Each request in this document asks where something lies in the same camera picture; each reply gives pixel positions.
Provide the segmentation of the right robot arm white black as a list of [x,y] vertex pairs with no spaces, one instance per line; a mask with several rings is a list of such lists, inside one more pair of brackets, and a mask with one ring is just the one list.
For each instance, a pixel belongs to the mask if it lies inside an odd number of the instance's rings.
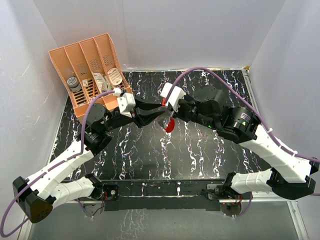
[[316,182],[310,176],[319,170],[320,164],[283,151],[257,115],[247,108],[228,105],[222,90],[205,85],[188,95],[167,82],[160,95],[173,118],[210,128],[219,137],[254,152],[270,165],[259,172],[230,172],[222,185],[206,189],[212,198],[235,199],[248,192],[272,192],[287,200],[297,200],[314,193]]

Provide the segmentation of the red keyring with keys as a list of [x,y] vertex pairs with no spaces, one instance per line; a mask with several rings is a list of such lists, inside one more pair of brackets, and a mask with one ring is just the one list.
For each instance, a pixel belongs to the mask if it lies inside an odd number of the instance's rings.
[[171,133],[176,125],[175,119],[167,114],[160,115],[156,121],[166,133]]

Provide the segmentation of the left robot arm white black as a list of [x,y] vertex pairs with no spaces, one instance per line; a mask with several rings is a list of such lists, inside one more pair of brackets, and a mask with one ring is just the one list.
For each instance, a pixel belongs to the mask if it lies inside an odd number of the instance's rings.
[[16,202],[32,223],[42,221],[54,208],[69,201],[99,200],[104,195],[103,183],[92,173],[68,183],[63,180],[106,148],[112,140],[110,131],[130,123],[142,128],[165,112],[159,103],[137,99],[133,102],[133,117],[124,116],[118,110],[111,113],[100,103],[93,104],[82,122],[85,128],[63,153],[35,174],[13,181]]

